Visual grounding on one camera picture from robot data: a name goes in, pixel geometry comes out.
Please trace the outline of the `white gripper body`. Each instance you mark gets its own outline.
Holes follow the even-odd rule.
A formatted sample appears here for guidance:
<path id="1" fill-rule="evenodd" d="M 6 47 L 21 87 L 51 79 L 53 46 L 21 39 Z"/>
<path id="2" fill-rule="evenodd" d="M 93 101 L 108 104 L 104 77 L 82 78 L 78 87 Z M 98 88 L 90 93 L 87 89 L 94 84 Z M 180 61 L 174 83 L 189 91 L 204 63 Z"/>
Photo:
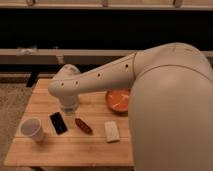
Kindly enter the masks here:
<path id="1" fill-rule="evenodd" d="M 60 108 L 66 115 L 72 115 L 79 107 L 79 97 L 74 96 L 65 96 L 59 99 Z"/>

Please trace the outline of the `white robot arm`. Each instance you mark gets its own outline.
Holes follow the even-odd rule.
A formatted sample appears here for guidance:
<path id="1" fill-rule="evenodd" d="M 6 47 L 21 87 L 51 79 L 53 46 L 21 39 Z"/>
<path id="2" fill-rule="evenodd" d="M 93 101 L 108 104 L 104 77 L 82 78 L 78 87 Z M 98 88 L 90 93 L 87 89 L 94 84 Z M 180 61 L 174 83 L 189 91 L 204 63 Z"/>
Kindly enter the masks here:
<path id="1" fill-rule="evenodd" d="M 213 171 L 213 68 L 200 50 L 169 43 L 83 74 L 66 65 L 49 84 L 64 110 L 80 93 L 124 88 L 135 171 Z"/>

